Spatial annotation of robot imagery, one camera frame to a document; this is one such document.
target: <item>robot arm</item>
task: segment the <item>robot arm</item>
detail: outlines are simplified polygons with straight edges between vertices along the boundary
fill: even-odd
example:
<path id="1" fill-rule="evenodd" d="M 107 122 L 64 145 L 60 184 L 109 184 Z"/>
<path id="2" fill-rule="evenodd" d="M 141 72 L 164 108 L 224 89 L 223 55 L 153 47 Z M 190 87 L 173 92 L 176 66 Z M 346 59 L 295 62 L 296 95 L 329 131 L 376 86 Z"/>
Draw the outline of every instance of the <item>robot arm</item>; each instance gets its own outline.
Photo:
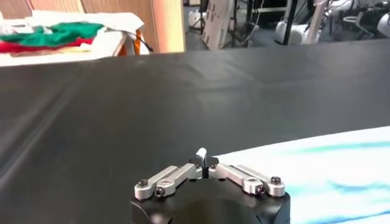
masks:
<path id="1" fill-rule="evenodd" d="M 217 158 L 194 157 L 134 187 L 134 224 L 287 224 L 290 197 L 279 177 Z"/>

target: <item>cable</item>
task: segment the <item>cable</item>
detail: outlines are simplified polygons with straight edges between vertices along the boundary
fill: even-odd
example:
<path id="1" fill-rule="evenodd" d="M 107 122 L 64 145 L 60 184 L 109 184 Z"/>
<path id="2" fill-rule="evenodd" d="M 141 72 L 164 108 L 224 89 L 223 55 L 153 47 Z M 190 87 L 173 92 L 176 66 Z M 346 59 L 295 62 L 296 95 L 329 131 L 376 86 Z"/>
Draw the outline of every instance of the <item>cable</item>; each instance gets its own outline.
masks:
<path id="1" fill-rule="evenodd" d="M 295 14 L 294 20 L 299 16 L 299 14 L 302 12 L 302 9 L 305 7 L 306 2 L 302 4 L 302 6 L 298 9 L 298 12 Z"/>
<path id="2" fill-rule="evenodd" d="M 134 33 L 132 33 L 132 32 L 125 31 L 125 30 L 124 30 L 124 32 L 129 33 L 129 34 L 135 36 L 135 38 L 136 38 L 136 39 L 139 39 L 139 40 L 145 45 L 145 47 L 146 47 L 150 52 L 153 52 L 153 48 L 150 47 L 150 46 L 149 46 L 144 40 L 142 40 L 142 38 L 139 37 L 137 34 L 134 34 Z"/>
<path id="3" fill-rule="evenodd" d="M 265 0 L 262 0 L 261 5 L 260 5 L 260 10 L 263 8 L 264 2 L 265 2 Z M 257 23 L 258 23 L 258 20 L 260 19 L 260 14 L 261 14 L 261 13 L 258 12 L 256 22 L 255 22 L 255 24 L 253 25 L 253 29 L 252 29 L 252 31 L 250 32 L 250 34 L 246 37 L 246 39 L 244 40 L 243 43 L 246 43 L 246 42 L 249 40 L 249 38 L 254 34 L 255 29 L 256 29 L 256 25 L 257 25 Z"/>

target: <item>black stand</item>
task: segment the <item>black stand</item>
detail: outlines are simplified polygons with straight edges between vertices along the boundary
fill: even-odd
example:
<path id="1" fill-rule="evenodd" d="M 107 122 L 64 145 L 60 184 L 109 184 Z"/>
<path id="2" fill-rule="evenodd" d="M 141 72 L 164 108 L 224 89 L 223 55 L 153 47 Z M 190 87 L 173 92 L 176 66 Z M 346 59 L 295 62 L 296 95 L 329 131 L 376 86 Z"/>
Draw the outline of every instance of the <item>black stand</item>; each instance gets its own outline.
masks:
<path id="1" fill-rule="evenodd" d="M 293 25 L 292 23 L 294 22 L 297 5 L 298 5 L 298 0 L 292 0 L 290 12 L 288 13 L 287 27 L 286 27 L 285 37 L 283 39 L 283 45 L 288 45 L 288 40 L 290 38 L 290 33 L 291 33 L 291 26 Z"/>
<path id="2" fill-rule="evenodd" d="M 244 27 L 244 32 L 246 35 L 250 34 L 250 31 L 253 29 L 253 27 L 251 25 L 251 20 L 250 20 L 250 16 L 251 16 L 252 10 L 253 10 L 253 8 L 252 8 L 253 1 L 254 0 L 247 1 L 246 22 L 245 22 L 245 27 Z M 234 21 L 236 21 L 236 19 L 237 19 L 236 18 L 237 0 L 235 0 L 234 5 L 235 5 L 235 11 L 234 11 L 233 19 L 234 19 Z M 297 5 L 298 5 L 298 0 L 292 0 L 290 12 L 289 12 L 288 18 L 287 18 L 287 27 L 286 27 L 285 37 L 283 39 L 282 45 L 288 45 L 288 41 L 290 38 L 290 32 L 291 32 L 291 26 L 293 25 L 292 23 L 294 22 L 294 17 L 295 17 Z M 248 47 L 248 41 L 244 43 L 244 47 Z"/>

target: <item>wooden panel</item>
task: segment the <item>wooden panel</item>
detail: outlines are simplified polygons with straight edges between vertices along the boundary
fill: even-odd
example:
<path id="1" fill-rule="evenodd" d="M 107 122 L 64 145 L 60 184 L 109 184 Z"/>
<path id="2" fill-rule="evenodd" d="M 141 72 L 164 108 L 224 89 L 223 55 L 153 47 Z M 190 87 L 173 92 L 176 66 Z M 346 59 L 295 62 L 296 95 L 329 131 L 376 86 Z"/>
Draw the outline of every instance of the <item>wooden panel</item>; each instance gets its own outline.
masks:
<path id="1" fill-rule="evenodd" d="M 0 0 L 0 12 L 4 19 L 21 19 L 31 16 L 26 0 Z"/>
<path id="2" fill-rule="evenodd" d="M 184 52 L 184 22 L 182 0 L 153 0 L 160 53 Z"/>
<path id="3" fill-rule="evenodd" d="M 35 10 L 84 12 L 80 0 L 30 0 L 30 2 L 31 7 Z"/>
<path id="4" fill-rule="evenodd" d="M 146 42 L 154 48 L 155 52 L 159 52 L 151 0 L 82 0 L 82 3 L 87 13 L 132 12 L 136 14 L 145 23 L 143 35 Z"/>

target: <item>white cloth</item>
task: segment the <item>white cloth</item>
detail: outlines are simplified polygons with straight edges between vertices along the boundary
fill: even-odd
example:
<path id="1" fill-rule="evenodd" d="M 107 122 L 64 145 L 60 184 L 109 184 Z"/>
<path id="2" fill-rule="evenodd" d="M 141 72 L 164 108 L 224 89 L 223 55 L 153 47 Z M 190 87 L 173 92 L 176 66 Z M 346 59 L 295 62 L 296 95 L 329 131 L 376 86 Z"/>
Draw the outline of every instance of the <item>white cloth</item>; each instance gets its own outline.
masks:
<path id="1" fill-rule="evenodd" d="M 76 22 L 98 23 L 111 30 L 125 32 L 132 40 L 136 40 L 133 34 L 136 34 L 137 30 L 142 30 L 144 26 L 144 22 L 133 13 L 67 13 L 33 10 L 32 17 L 26 19 L 31 26 L 53 26 L 59 23 Z M 141 44 L 140 54 L 150 54 L 144 44 Z"/>
<path id="2" fill-rule="evenodd" d="M 390 223 L 390 127 L 266 145 L 218 156 L 280 176 L 292 224 Z"/>

